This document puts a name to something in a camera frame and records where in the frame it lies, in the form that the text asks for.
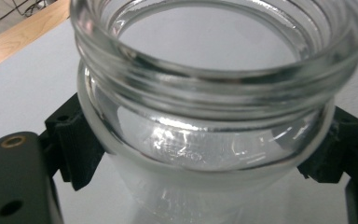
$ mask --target glass jar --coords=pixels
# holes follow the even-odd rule
[[[85,116],[163,223],[234,223],[321,143],[358,64],[354,0],[73,0],[71,20]]]

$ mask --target screw hole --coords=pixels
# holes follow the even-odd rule
[[[5,204],[0,210],[1,217],[9,217],[17,213],[22,208],[22,201],[15,200]]]
[[[25,142],[25,136],[12,136],[1,144],[1,147],[9,148],[9,147],[17,147]]]
[[[57,118],[57,120],[59,120],[59,121],[67,121],[68,119],[69,119],[69,116],[66,116],[66,115],[60,116]]]

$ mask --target jar mouth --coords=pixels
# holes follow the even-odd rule
[[[268,21],[297,47],[298,61],[253,70],[199,68],[157,58],[119,38],[145,13],[212,2]],[[103,90],[114,88],[112,97],[125,104],[173,114],[188,115],[190,108],[191,116],[206,119],[295,113],[328,101],[358,64],[358,4],[353,0],[75,0],[71,15],[82,59]]]
[[[299,40],[294,24],[251,7],[225,1],[141,4],[123,6],[108,22],[108,33],[142,52],[143,61],[154,59],[167,69],[173,64],[209,72],[266,69],[303,60],[314,50],[300,44],[307,40]]]
[[[121,50],[123,56],[125,55],[129,57],[127,60],[132,60],[133,62],[138,61],[138,63],[150,63],[149,65],[153,64],[155,66],[167,68],[173,71],[180,70],[177,71],[178,74],[183,74],[183,71],[186,70],[186,74],[188,76],[192,75],[195,77],[260,77],[264,74],[276,73],[280,70],[293,69],[294,67],[301,67],[302,65],[310,63],[318,63],[320,58],[331,54],[332,50],[338,50],[338,48],[341,47],[342,42],[345,42],[346,38],[349,38],[352,35],[351,32],[358,32],[358,5],[354,0],[345,0],[342,4],[323,4],[319,3],[320,1],[313,1],[312,4],[305,4],[303,1],[298,1],[298,3],[287,3],[288,6],[286,6],[286,8],[276,7],[273,4],[270,4],[269,1],[258,0],[243,1],[243,3],[238,3],[238,1],[232,0],[144,0],[129,1],[126,4],[123,4],[123,6],[115,8],[115,11],[113,12],[109,11],[112,10],[110,8],[104,9],[106,6],[109,6],[112,1],[101,2],[102,3],[99,6],[95,6],[95,4],[92,4],[89,0],[76,0],[72,1],[73,4],[71,9],[75,10],[76,7],[80,6],[85,7],[87,9],[87,13],[89,14],[89,19],[92,20],[92,29],[98,29],[100,34],[103,34],[104,37],[117,45],[117,48]],[[259,19],[260,21],[267,20],[267,22],[271,23],[272,28],[289,28],[296,30],[291,34],[284,34],[286,41],[302,42],[300,44],[308,46],[302,46],[306,49],[302,49],[302,52],[298,53],[299,58],[296,62],[260,69],[222,70],[187,66],[185,64],[157,58],[153,55],[144,53],[119,39],[119,36],[124,30],[131,27],[137,21],[147,17],[145,14],[158,13],[160,12],[159,9],[161,7],[164,7],[162,10],[169,10],[187,5],[199,6],[202,4],[215,7],[241,7],[239,10],[246,10],[250,13],[254,13],[252,10],[256,11],[256,16],[260,16],[257,15],[257,13],[265,13],[267,16],[265,18],[261,18],[260,16]],[[290,11],[285,11],[294,9],[299,10],[298,15],[291,15]],[[73,14],[75,15],[72,17],[73,22],[74,25],[76,25],[76,14]],[[88,32],[84,29],[80,29],[78,31],[84,33]],[[356,37],[356,40],[353,41],[356,43],[348,47],[358,50],[358,34]],[[352,55],[353,51],[349,51],[347,54]]]

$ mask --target white table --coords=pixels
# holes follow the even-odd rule
[[[0,64],[0,137],[41,133],[44,120],[76,92],[79,56],[69,21]],[[337,105],[358,117],[358,70],[337,96]],[[106,157],[91,183],[74,192],[55,176],[65,223],[140,223],[132,198]],[[305,180],[297,170],[275,183],[262,198],[257,223],[347,223],[344,188]]]

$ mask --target jar neck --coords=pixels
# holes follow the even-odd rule
[[[308,59],[254,71],[199,69],[151,57],[120,42],[118,33],[109,34],[99,9],[103,5],[90,4],[77,0],[71,5],[82,60],[99,88],[132,110],[149,108],[222,121],[290,118],[326,104],[358,64],[358,6],[350,0],[330,12],[335,19],[327,14],[327,8],[333,7],[328,3],[318,6],[325,12],[324,21],[310,17],[314,23],[325,23],[329,35],[299,30],[303,36],[320,38],[312,42],[318,50]],[[109,21],[117,21],[120,15]],[[339,23],[340,17],[346,18],[345,23]]]

